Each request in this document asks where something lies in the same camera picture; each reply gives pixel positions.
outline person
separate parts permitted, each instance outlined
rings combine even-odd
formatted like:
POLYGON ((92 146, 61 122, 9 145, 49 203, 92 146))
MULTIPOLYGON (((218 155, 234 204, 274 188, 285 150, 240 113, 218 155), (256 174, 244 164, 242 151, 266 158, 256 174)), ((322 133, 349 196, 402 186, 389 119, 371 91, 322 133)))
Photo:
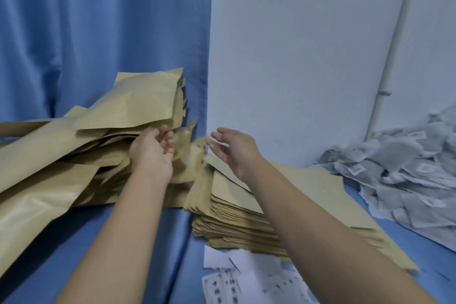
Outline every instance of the person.
MULTIPOLYGON (((166 186, 173 134, 148 129, 130 149, 133 173, 57 303, 140 303, 166 186)), ((405 271, 293 186, 247 134, 218 128, 210 149, 245 182, 322 304, 430 304, 405 271)))

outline stack of envelopes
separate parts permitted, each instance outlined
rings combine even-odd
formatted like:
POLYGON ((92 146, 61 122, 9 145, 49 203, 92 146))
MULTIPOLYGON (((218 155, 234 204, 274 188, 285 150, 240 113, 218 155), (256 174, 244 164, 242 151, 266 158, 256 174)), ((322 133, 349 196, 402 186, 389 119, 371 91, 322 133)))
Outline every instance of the stack of envelopes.
MULTIPOLYGON (((324 169, 271 162, 294 186, 366 242, 407 270, 418 267, 345 191, 342 177, 324 169)), ((207 154, 184 209, 195 213, 193 232, 215 248, 243 248, 288 259, 248 186, 214 155, 207 154)))
POLYGON ((0 276, 46 225, 77 205, 112 203, 128 179, 128 154, 147 127, 175 132, 174 174, 164 206, 181 206, 201 168, 204 148, 191 143, 182 69, 119 72, 92 107, 64 117, 0 123, 0 276))

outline white wall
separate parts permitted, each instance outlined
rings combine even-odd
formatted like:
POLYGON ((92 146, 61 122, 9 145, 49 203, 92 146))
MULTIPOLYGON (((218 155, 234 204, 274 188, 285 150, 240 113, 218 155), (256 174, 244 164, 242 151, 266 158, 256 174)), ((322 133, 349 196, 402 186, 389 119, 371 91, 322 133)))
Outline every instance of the white wall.
POLYGON ((360 140, 402 0, 212 0, 208 133, 309 165, 360 140))
POLYGON ((374 130, 413 125, 456 103, 456 0, 411 0, 374 130))

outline curtain fold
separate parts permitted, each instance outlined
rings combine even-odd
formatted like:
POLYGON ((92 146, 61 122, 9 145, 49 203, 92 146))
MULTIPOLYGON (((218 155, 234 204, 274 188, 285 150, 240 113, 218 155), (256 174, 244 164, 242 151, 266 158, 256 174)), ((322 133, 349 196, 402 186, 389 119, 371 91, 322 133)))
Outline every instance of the curtain fold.
POLYGON ((184 67, 205 132, 210 0, 0 0, 0 121, 60 117, 117 71, 184 67))

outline person's left hand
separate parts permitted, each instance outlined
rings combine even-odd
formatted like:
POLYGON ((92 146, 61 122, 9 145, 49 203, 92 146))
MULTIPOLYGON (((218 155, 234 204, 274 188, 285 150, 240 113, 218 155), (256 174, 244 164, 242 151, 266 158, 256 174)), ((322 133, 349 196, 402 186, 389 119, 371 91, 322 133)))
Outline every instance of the person's left hand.
POLYGON ((173 131, 168 131, 166 125, 159 129, 145 129, 130 146, 134 169, 141 168, 154 172, 169 182, 174 155, 173 136, 173 131))

